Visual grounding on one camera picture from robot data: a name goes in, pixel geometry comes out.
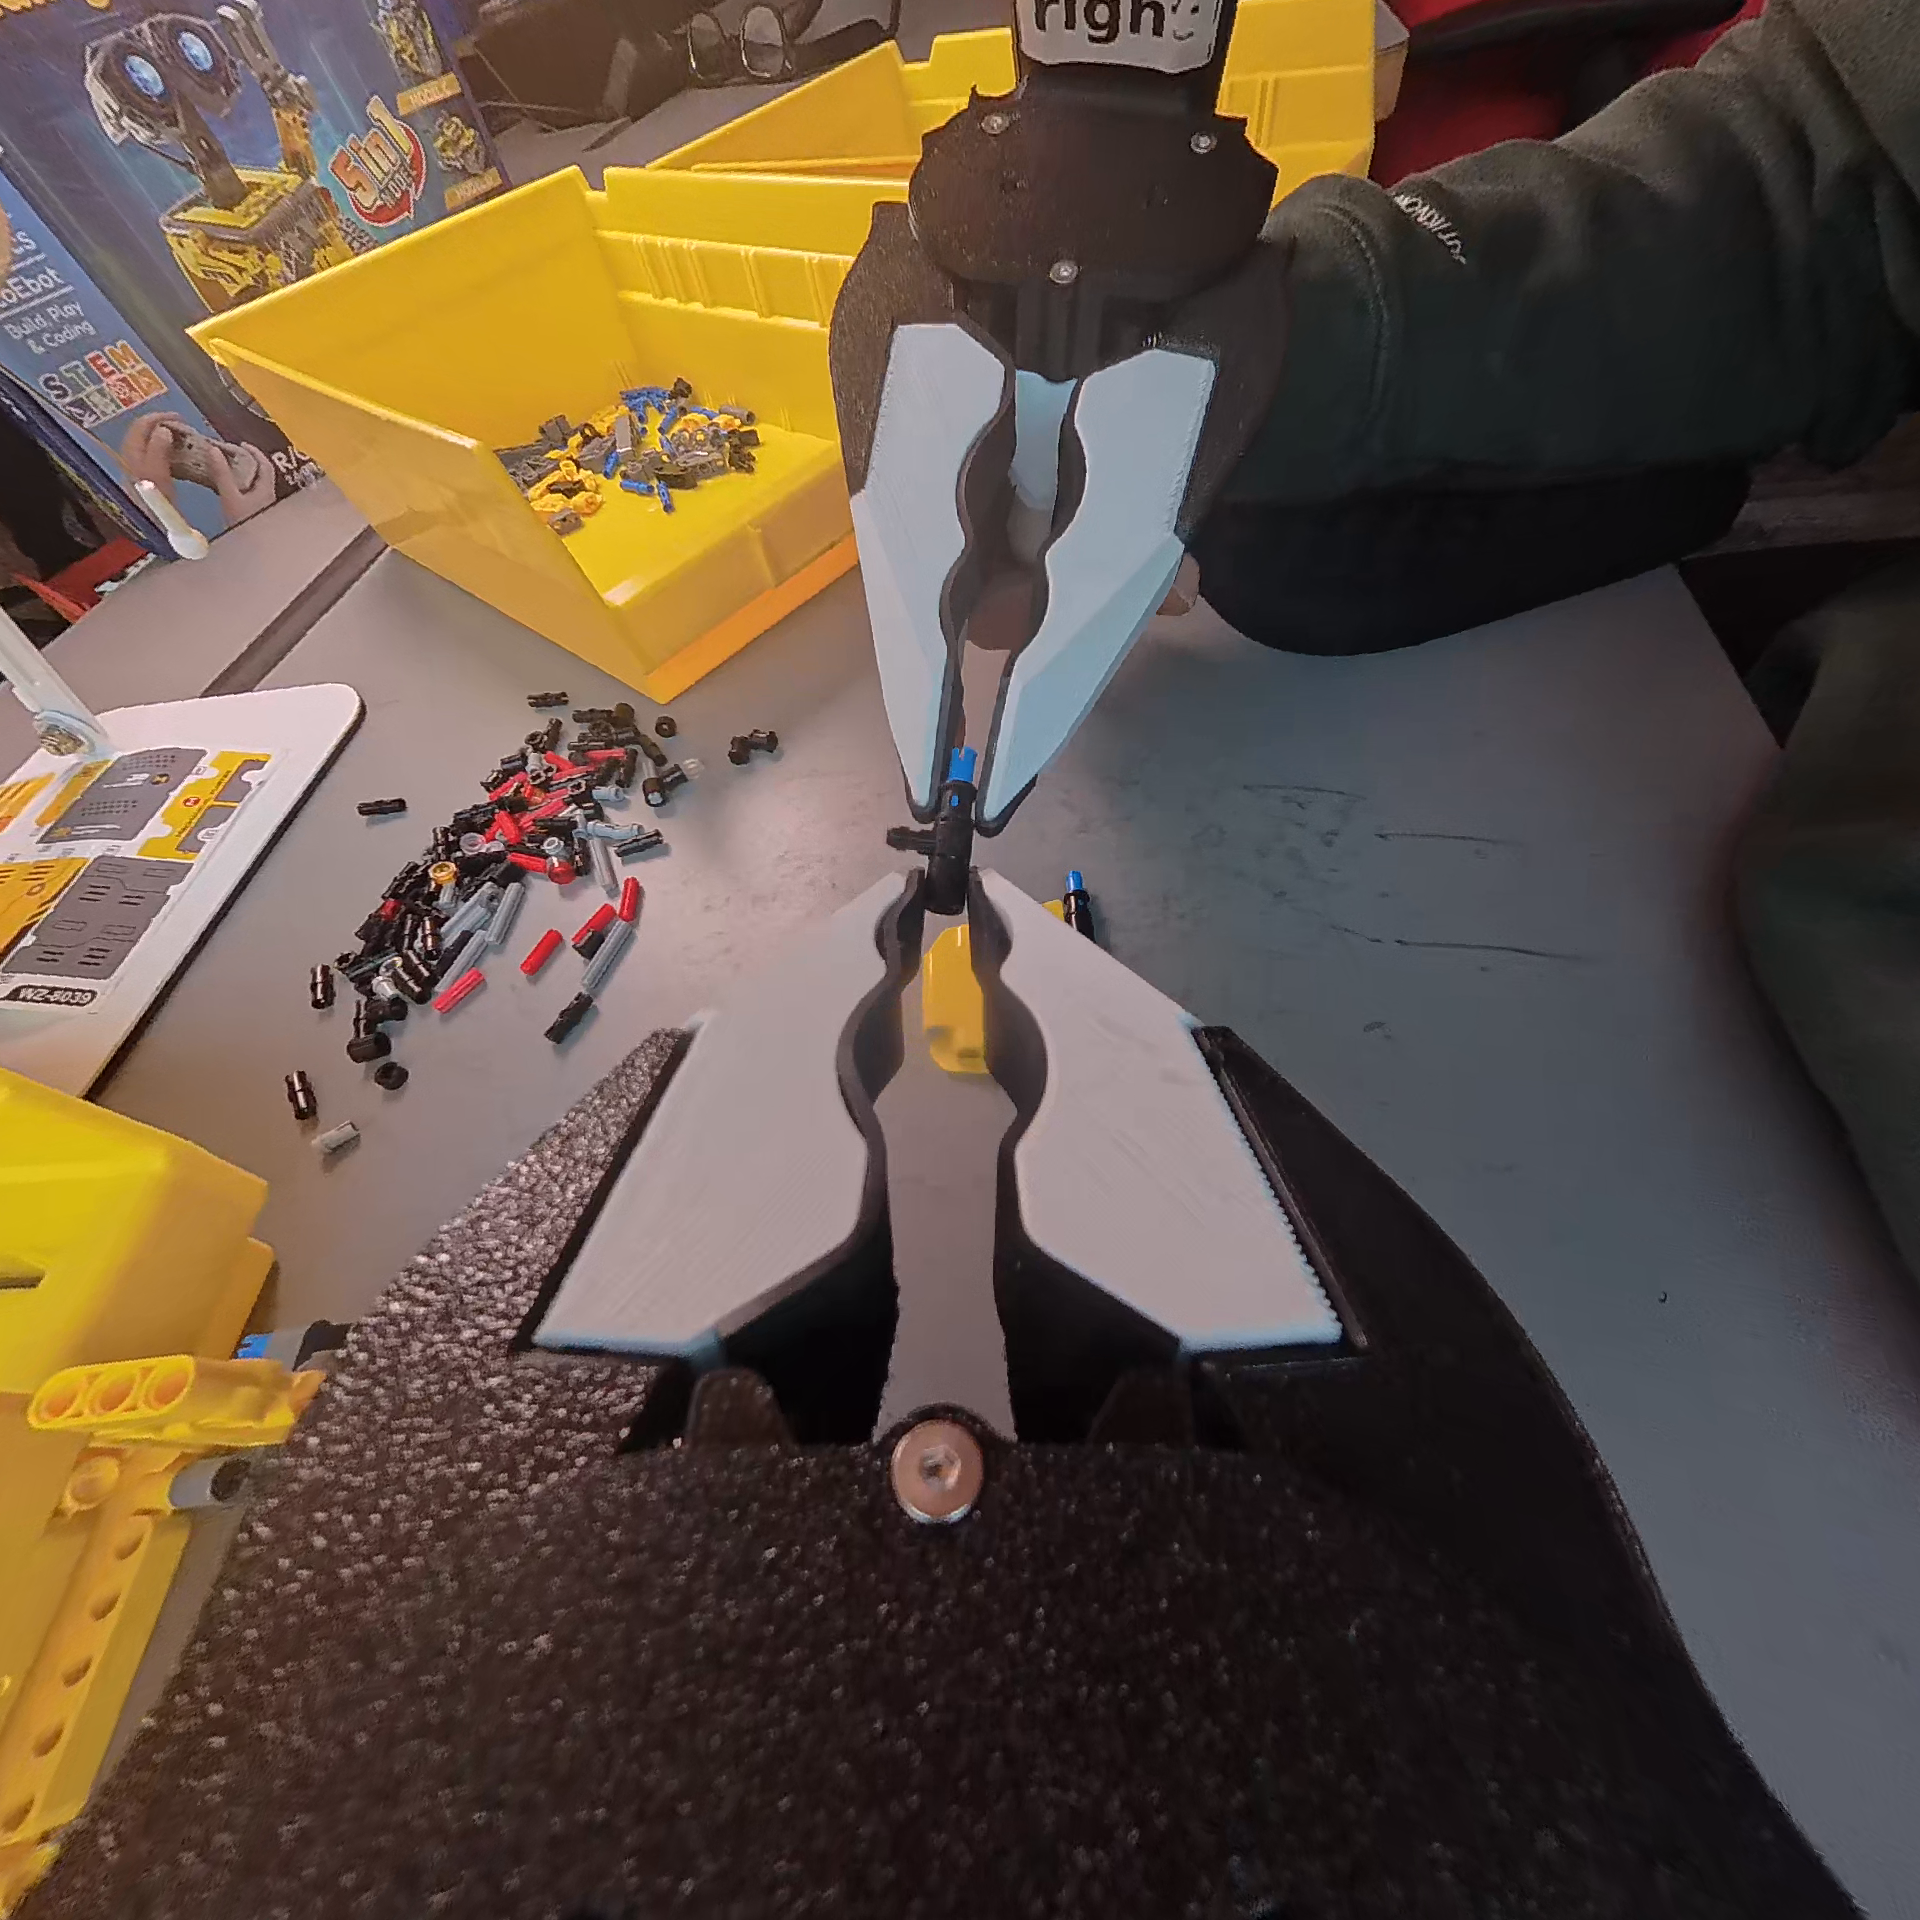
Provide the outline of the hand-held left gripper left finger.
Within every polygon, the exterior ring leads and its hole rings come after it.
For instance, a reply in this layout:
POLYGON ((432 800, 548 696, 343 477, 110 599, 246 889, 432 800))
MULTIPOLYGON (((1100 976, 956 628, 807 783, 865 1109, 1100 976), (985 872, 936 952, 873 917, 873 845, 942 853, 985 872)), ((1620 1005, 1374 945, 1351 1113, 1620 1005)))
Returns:
POLYGON ((898 1285, 875 1109, 921 933, 921 870, 889 870, 692 1017, 536 1345, 762 1365, 822 1340, 888 1365, 898 1285))

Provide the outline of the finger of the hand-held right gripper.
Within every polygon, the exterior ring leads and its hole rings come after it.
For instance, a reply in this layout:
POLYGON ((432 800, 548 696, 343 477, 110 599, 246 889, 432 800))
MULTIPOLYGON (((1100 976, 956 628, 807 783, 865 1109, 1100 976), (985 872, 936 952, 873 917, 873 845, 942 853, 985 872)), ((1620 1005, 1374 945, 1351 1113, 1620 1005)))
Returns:
POLYGON ((851 510, 883 709, 921 823, 967 742, 966 640, 1011 544, 1016 447, 1007 350, 972 321, 898 325, 851 510))
POLYGON ((979 780, 998 833, 1088 717, 1184 558, 1178 529, 1216 361, 1154 348, 1087 375, 1063 417, 1058 477, 1079 479, 1041 552, 1042 609, 1011 656, 979 780))

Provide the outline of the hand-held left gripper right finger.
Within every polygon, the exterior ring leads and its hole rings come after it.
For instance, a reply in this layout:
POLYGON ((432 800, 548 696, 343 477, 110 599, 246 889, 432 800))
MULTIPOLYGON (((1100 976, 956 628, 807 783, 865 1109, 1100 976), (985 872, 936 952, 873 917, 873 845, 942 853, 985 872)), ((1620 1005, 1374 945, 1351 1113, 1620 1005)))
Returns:
POLYGON ((1340 1317, 1198 1020, 995 870, 975 875, 984 1057, 1016 1104, 1031 1251, 1178 1352, 1334 1348, 1340 1317))

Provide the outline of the yellow lego block assembly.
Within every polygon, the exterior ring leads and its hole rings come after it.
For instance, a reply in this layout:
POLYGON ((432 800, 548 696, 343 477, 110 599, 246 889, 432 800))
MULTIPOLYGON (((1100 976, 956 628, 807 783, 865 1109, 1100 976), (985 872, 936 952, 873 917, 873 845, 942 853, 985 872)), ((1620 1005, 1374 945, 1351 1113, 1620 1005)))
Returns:
POLYGON ((921 1033, 931 1060, 947 1073, 990 1072, 985 999, 975 971, 972 927, 942 931, 921 959, 921 1033))

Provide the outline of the heap of blue grey parts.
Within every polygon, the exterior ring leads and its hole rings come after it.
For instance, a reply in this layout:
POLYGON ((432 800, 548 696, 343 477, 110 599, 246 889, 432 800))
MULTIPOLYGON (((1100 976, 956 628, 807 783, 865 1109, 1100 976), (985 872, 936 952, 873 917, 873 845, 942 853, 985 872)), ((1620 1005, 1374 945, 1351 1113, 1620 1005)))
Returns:
POLYGON ((625 389, 580 417, 548 416, 530 439, 495 447, 495 460, 556 537, 577 537, 617 495, 672 515, 683 492, 758 472, 760 453, 754 411, 707 404, 679 377, 625 389))

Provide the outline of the small black lego connector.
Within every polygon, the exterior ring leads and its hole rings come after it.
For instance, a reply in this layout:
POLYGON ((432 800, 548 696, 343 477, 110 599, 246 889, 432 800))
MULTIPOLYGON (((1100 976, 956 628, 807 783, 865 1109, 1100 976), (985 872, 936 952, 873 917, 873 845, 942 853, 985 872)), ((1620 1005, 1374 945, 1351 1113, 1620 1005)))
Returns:
POLYGON ((940 787, 938 806, 926 824, 896 824, 884 845, 923 859, 923 910, 938 918, 961 918, 970 907, 972 854, 976 833, 976 787, 952 776, 940 787))

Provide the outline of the yellow plastic bin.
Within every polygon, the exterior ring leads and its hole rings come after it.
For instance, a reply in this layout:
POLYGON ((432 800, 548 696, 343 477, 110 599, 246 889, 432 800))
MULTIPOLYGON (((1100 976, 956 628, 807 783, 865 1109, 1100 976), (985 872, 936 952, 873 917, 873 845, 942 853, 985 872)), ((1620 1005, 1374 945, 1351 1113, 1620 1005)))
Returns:
MULTIPOLYGON (((1392 113, 1408 31, 1388 5, 1236 6, 1219 112, 1243 120, 1279 172, 1276 199, 1316 175, 1367 175, 1392 113)), ((889 40, 656 159, 698 174, 907 177, 923 134, 972 93, 1016 87, 1009 28, 940 35, 926 60, 889 40)))
POLYGON ((407 559, 670 704, 858 563, 827 325, 902 175, 568 169, 200 327, 407 559), (498 453, 686 380, 754 471, 556 534, 498 453))
POLYGON ((49 1539, 78 1445, 30 1427, 32 1396, 84 1361, 226 1359, 273 1268, 266 1197, 191 1141, 2 1073, 4 1710, 71 1572, 49 1539))

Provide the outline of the black and yellow lego model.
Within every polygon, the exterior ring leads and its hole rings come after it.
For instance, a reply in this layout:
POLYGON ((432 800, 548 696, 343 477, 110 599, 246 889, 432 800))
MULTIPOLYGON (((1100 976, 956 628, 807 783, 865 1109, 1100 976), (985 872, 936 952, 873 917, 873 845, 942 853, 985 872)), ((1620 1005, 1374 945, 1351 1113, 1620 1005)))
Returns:
POLYGON ((176 1584, 195 1516, 260 1479, 348 1323, 64 1366, 4 1393, 2 1907, 57 1853, 176 1584))

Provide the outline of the person's right forearm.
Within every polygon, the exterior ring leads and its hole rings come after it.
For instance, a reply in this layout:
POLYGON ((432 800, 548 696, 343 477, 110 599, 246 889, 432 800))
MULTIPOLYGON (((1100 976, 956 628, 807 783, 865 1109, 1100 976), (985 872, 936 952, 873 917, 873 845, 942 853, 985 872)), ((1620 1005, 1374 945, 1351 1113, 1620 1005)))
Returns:
POLYGON ((1872 453, 1918 396, 1915 60, 1915 5, 1764 5, 1562 136, 1290 193, 1212 609, 1401 649, 1712 544, 1785 453, 1872 453))

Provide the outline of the pile of small lego pieces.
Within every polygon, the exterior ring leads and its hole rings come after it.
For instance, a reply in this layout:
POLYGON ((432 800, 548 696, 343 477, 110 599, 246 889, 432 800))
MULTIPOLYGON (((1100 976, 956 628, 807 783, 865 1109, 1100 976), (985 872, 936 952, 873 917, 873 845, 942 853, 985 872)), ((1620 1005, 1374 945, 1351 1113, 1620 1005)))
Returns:
POLYGON ((766 944, 758 867, 792 773, 758 711, 633 711, 542 694, 458 791, 423 774, 360 800, 354 839, 299 859, 308 1014, 250 1037, 250 1144, 403 1185, 492 1171, 655 1025, 766 944))

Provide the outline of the red plastic case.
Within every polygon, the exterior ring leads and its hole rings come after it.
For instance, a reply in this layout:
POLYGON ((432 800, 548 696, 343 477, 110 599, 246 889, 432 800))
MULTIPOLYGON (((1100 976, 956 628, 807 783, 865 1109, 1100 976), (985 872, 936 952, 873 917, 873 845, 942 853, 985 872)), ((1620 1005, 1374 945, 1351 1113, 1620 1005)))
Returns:
POLYGON ((1392 1, 1399 91, 1372 177, 1395 184, 1510 140, 1552 140, 1639 79, 1692 67, 1763 1, 1392 1))

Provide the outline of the eyeglasses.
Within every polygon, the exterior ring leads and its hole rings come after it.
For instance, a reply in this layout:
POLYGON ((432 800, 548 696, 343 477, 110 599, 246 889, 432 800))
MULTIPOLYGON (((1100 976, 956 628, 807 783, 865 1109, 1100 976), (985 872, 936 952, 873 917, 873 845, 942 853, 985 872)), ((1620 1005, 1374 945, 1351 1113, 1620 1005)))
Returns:
POLYGON ((750 1, 722 19, 698 6, 683 21, 686 67, 698 87, 770 84, 801 70, 801 43, 824 1, 750 1))

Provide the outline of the printed parts leaflet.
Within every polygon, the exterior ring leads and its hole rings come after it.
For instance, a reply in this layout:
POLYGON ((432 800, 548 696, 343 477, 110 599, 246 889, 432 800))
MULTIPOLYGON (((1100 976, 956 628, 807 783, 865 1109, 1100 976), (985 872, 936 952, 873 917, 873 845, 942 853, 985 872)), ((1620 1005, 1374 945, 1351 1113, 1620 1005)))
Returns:
POLYGON ((80 1014, 124 988, 274 757, 168 742, 4 788, 2 1004, 80 1014))

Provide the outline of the robot kit box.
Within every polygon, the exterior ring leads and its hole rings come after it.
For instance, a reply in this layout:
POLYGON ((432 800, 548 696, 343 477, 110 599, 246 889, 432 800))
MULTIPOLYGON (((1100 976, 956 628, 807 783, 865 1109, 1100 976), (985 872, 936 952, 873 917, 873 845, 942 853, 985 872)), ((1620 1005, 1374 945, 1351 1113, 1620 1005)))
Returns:
POLYGON ((4 1, 4 384, 170 544, 320 479, 195 327, 505 184, 460 5, 4 1))

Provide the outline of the white stand post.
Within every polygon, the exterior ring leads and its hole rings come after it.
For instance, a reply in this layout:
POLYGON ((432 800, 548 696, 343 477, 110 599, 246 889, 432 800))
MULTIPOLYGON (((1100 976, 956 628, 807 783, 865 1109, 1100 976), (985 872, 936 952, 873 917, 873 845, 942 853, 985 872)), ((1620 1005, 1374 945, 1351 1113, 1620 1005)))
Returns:
POLYGON ((30 715, 40 744, 49 755, 67 759, 110 755, 112 737, 105 721, 43 660, 41 649, 19 628, 12 613, 2 609, 0 628, 2 676, 30 715))

